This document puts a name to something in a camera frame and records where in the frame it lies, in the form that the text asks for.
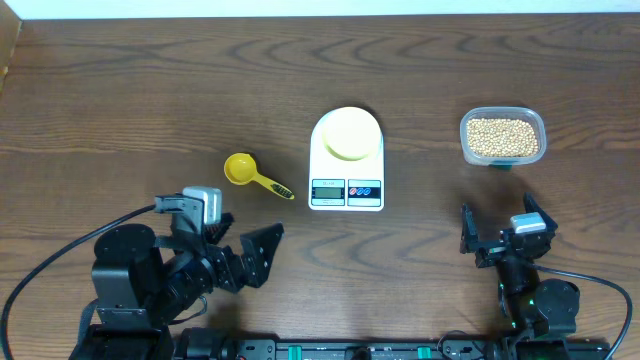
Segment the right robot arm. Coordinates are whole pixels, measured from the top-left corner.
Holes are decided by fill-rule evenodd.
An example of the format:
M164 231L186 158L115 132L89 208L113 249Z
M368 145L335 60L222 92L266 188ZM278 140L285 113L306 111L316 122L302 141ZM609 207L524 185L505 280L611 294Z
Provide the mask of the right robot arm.
M499 238L482 241L471 208L461 207L460 252L473 253L478 268L494 267L498 274L501 311L512 330L486 345L487 359L567 359L565 337L576 331L580 291L560 279L542 281L534 261L551 249L557 223L536 203L523 196L525 212L510 219Z

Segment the brown cardboard edge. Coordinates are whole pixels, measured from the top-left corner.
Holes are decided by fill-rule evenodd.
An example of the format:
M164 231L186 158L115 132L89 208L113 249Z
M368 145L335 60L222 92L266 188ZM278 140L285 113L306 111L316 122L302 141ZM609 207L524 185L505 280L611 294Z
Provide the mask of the brown cardboard edge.
M4 0L0 4L0 22L0 85L4 86L22 27L22 20Z

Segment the yellow plastic measuring scoop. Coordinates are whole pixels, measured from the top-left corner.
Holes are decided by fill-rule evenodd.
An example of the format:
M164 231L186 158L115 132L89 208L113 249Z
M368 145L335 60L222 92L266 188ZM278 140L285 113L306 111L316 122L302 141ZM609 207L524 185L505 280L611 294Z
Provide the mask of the yellow plastic measuring scoop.
M258 171L257 163L248 153L235 153L224 163L226 178L235 185L247 185L256 182L277 196L293 200L294 193L286 186L272 180Z

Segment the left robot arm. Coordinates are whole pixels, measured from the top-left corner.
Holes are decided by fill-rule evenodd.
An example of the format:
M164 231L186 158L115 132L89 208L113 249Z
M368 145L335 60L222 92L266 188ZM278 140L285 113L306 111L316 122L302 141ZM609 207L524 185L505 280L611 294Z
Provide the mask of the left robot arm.
M219 246L233 222L158 236L142 224L118 226L94 246L91 276L97 297L83 311L74 359L240 359L237 341L222 332L189 328L174 340L181 313L219 288L261 287L279 242L280 223L241 236L242 254Z

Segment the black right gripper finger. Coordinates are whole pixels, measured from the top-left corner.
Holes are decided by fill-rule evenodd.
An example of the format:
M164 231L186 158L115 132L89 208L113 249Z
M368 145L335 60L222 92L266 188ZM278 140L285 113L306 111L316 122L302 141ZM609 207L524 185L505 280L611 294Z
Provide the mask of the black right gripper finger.
M523 203L524 208L527 213L538 213L544 223L546 224L546 229L548 231L555 232L558 228L557 223L537 204L533 195L529 192L525 192L523 195Z
M467 204L461 207L462 232L460 240L460 252L462 254L474 253L479 247L478 231L473 214Z

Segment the yellow plastic bowl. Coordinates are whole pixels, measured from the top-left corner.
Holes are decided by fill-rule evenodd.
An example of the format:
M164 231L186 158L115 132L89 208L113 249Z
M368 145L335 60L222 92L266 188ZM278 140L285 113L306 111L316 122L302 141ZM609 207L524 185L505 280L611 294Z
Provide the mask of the yellow plastic bowl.
M321 140L334 157L359 161L373 156L382 141L376 118L358 107L342 107L327 113L321 126Z

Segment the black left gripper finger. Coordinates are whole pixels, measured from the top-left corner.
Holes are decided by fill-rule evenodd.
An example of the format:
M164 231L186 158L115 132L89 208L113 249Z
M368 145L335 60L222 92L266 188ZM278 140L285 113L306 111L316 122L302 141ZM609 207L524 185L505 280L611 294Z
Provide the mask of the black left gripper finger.
M204 226L205 240L208 244L217 245L234 222L231 213L223 213L218 223Z
M245 283L260 288L269 277L275 252L284 235L284 226L275 223L240 236Z

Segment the white digital kitchen scale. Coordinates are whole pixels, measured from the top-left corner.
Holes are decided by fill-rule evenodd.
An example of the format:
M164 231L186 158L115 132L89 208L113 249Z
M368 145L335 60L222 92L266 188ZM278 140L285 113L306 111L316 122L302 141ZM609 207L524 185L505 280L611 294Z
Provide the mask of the white digital kitchen scale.
M318 120L310 137L309 208L316 211L382 210L385 205L383 133L379 149L373 156L359 161L340 160L322 143L321 126L325 115Z

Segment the soybeans pile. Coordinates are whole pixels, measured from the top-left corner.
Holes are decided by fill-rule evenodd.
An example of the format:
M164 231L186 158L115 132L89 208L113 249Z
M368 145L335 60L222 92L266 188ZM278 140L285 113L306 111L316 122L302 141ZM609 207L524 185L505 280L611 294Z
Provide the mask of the soybeans pile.
M479 156L529 157L540 150L533 126L520 119L471 119L466 131L470 149Z

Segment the clear plastic container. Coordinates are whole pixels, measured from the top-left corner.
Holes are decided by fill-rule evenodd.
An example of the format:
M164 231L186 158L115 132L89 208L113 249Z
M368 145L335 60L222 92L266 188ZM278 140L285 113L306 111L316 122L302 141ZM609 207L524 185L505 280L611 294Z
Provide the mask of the clear plastic container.
M470 110L460 122L467 163L512 167L540 160L547 149L543 119L524 107L491 106Z

